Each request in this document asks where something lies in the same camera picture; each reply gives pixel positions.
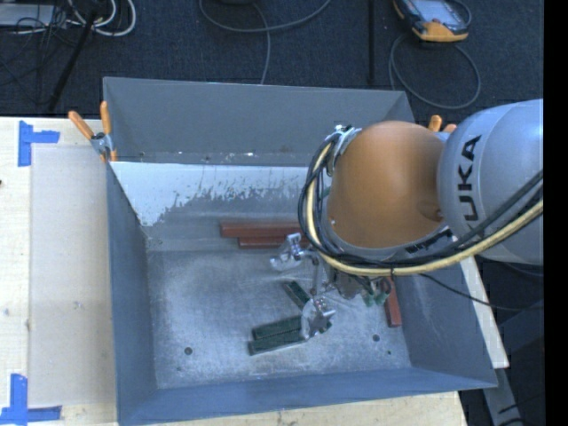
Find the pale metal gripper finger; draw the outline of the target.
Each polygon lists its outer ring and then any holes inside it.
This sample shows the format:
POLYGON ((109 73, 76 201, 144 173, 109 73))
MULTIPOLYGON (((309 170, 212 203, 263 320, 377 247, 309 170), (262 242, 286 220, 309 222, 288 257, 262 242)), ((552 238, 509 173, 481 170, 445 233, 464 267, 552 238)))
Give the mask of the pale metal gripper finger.
POLYGON ((304 257, 301 242, 301 233, 289 234, 280 245, 278 252, 270 258, 271 268, 277 272, 286 272, 299 267, 304 257))
POLYGON ((309 340, 316 335, 328 331, 332 325, 332 318, 336 310, 327 305, 324 297, 310 299, 302 310, 300 319, 300 336, 304 340, 309 340))

